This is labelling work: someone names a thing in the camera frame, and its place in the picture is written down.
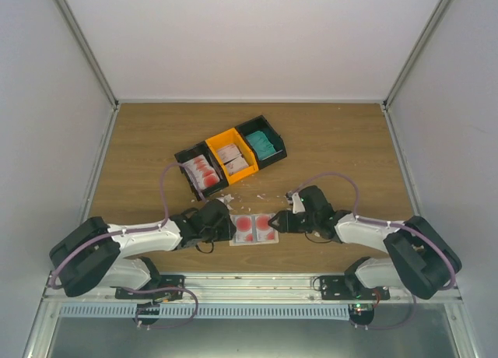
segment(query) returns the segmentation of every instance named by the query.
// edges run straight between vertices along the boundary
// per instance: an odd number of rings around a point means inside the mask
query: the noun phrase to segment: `ventilation grille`
[[[193,304],[161,304],[159,315],[141,318],[188,318]],[[133,318],[136,304],[68,303],[60,316],[67,318]],[[336,319],[347,321],[347,305],[312,304],[201,304],[196,318],[202,319]]]

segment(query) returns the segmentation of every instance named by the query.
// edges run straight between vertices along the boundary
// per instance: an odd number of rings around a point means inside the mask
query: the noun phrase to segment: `red dot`
[[[269,216],[259,216],[256,218],[256,227],[258,230],[266,231],[269,228],[268,219],[270,219]]]
[[[249,231],[252,227],[251,218],[249,218],[248,216],[241,216],[237,219],[235,225],[240,232]]]
[[[212,187],[216,183],[219,182],[219,179],[216,175],[208,175],[207,177],[204,178],[204,185],[206,188]]]
[[[213,169],[208,169],[206,171],[202,171],[202,177],[207,177],[207,176],[214,174],[214,173],[215,173],[215,171]]]

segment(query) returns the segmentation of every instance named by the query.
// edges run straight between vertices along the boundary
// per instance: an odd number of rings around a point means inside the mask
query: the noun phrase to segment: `white backdrop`
[[[68,0],[118,99],[383,100],[438,0]]]
[[[0,356],[20,357],[110,104],[52,0],[0,0]]]
[[[424,216],[460,256],[485,357],[498,351],[498,7],[455,0],[392,107]]]

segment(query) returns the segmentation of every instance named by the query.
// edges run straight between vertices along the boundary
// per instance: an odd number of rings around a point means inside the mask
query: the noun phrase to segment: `purple cable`
[[[184,168],[184,170],[187,172],[188,176],[190,177],[192,183],[194,184],[195,189],[199,193],[199,196],[200,196],[201,200],[203,202],[206,202],[205,197],[202,194],[202,192],[201,192],[201,190],[200,190],[200,188],[199,188],[199,186],[197,184],[197,181],[195,180],[195,177],[194,177],[194,174],[192,173],[192,171],[188,167],[185,167],[184,165],[182,165],[181,163],[177,163],[177,162],[170,163],[169,165],[167,165],[166,167],[164,167],[164,170],[163,170],[163,172],[161,174],[161,177],[160,177],[160,196],[161,196],[161,201],[162,201],[163,207],[164,207],[164,220],[161,223],[161,227],[164,227],[164,225],[166,225],[168,219],[170,218],[170,212],[168,211],[168,205],[167,205],[167,201],[166,201],[166,196],[165,196],[164,190],[163,190],[164,177],[166,176],[166,172],[171,167],[175,167],[175,166],[183,167]],[[152,232],[152,231],[155,231],[155,230],[157,230],[157,226],[143,227],[143,228],[133,228],[133,229],[126,230],[125,233],[145,233],[145,232]],[[50,279],[48,280],[48,285],[47,286],[49,286],[50,288],[53,288],[54,290],[61,289],[62,285],[58,286],[57,284],[55,284],[55,281],[58,279],[59,275],[61,274],[62,269],[76,255],[78,255],[81,251],[84,251],[85,249],[87,249],[90,245],[94,245],[98,241],[101,241],[103,239],[107,239],[108,237],[112,237],[112,236],[115,236],[115,235],[121,235],[121,234],[123,234],[122,230],[113,231],[113,232],[109,232],[109,233],[103,233],[102,235],[96,236],[93,239],[88,240],[84,244],[81,244],[73,252],[71,252],[71,254],[68,255],[64,259],[64,261],[62,261],[61,264],[59,266],[57,266],[57,268],[54,271],[52,271],[52,273],[50,275]]]
[[[432,242],[427,237],[423,236],[419,231],[414,230],[413,228],[407,227],[404,224],[400,224],[400,223],[396,223],[396,222],[388,222],[387,220],[363,218],[363,217],[358,215],[358,213],[357,213],[358,203],[359,203],[358,185],[356,185],[355,181],[353,179],[351,179],[350,177],[348,177],[347,175],[336,173],[334,171],[321,173],[321,174],[315,175],[314,177],[311,177],[311,178],[307,179],[306,181],[304,181],[298,188],[291,191],[290,194],[293,195],[294,193],[299,192],[301,189],[303,189],[303,187],[305,185],[309,184],[310,182],[314,181],[315,179],[318,179],[319,177],[325,177],[325,176],[329,176],[329,175],[334,176],[334,177],[341,177],[342,179],[346,179],[355,188],[356,197],[355,197],[355,203],[352,207],[352,214],[355,216],[355,218],[359,222],[374,224],[376,226],[388,225],[388,226],[393,226],[396,228],[401,228],[402,230],[406,230],[406,231],[410,232],[411,234],[413,234],[414,236],[418,237],[420,240],[425,242],[427,245],[429,245],[436,252],[436,254],[440,256],[441,260],[444,262],[444,264],[446,265],[446,267],[450,273],[450,282],[446,286],[443,286],[441,288],[441,290],[450,290],[451,288],[453,288],[454,284],[456,283],[456,274],[454,272],[453,266],[451,265],[451,263],[448,260],[448,258],[446,257],[446,255],[444,255],[444,253],[441,251],[441,249],[439,249],[435,245],[434,242]]]
[[[413,305],[412,305],[412,310],[410,311],[410,315],[402,322],[399,322],[397,323],[396,325],[386,325],[386,326],[380,326],[380,327],[377,327],[377,326],[372,326],[370,327],[369,325],[358,325],[357,323],[355,323],[354,321],[352,321],[351,319],[349,319],[349,323],[351,323],[352,325],[356,327],[364,327],[365,329],[373,329],[375,331],[387,331],[389,329],[395,329],[395,328],[400,328],[400,327],[403,327],[405,325],[407,325],[410,321],[412,321],[412,319],[415,317],[415,314],[416,314],[416,310],[417,310],[417,299],[415,296],[412,295],[412,298],[413,298]]]
[[[194,320],[195,315],[197,315],[198,310],[199,310],[199,300],[195,296],[194,292],[191,290],[187,290],[185,288],[180,288],[178,286],[167,286],[164,288],[158,288],[156,290],[133,290],[132,288],[125,288],[122,287],[123,290],[129,292],[129,293],[135,293],[135,294],[149,294],[149,293],[156,293],[156,292],[170,292],[170,291],[177,291],[177,292],[185,292],[188,293],[192,296],[195,302],[195,308],[194,311],[192,312],[191,316],[182,321],[181,323],[177,323],[175,325],[164,325],[164,326],[156,326],[156,327],[151,327],[147,326],[147,329],[170,329],[170,328],[176,328],[176,327],[181,327],[182,325],[186,325],[187,323],[190,323],[191,321]],[[135,323],[140,326],[139,323],[139,314],[140,314],[141,309],[137,308],[137,312],[135,315]]]

